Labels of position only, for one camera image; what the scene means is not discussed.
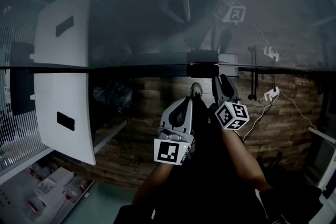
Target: person's leg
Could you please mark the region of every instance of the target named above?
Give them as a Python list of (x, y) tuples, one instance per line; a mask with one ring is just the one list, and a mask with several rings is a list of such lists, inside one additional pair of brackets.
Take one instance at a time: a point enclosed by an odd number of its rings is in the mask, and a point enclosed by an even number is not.
[(166, 183), (171, 171), (172, 164), (160, 163), (152, 171), (152, 173), (142, 183), (133, 198), (133, 205), (155, 205), (157, 196), (155, 194), (160, 191)]
[(193, 99), (193, 120), (192, 129), (194, 136), (201, 135), (208, 123), (208, 110), (202, 100), (202, 86), (195, 82), (191, 86), (191, 98)]

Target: clear plastic panel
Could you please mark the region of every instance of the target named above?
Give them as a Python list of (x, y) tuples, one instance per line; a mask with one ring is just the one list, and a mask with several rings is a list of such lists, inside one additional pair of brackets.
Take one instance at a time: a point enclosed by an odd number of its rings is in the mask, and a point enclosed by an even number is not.
[[(55, 1), (0, 0), (1, 45), (35, 45), (32, 33), (39, 14)], [(57, 11), (65, 12), (61, 7)], [(190, 50), (218, 50), (236, 54), (231, 63), (242, 65), (335, 69), (336, 0), (90, 0), (81, 12), (89, 14), (87, 31), (76, 35), (82, 43), (86, 40), (82, 47), (90, 68), (188, 63), (194, 60), (188, 58)], [(65, 17), (59, 24), (71, 16)], [(56, 37), (76, 27), (76, 18), (73, 26), (71, 19), (61, 25), (63, 30), (55, 25)], [(251, 58), (254, 46), (256, 62)], [(198, 55), (198, 61), (207, 61), (207, 52)]]

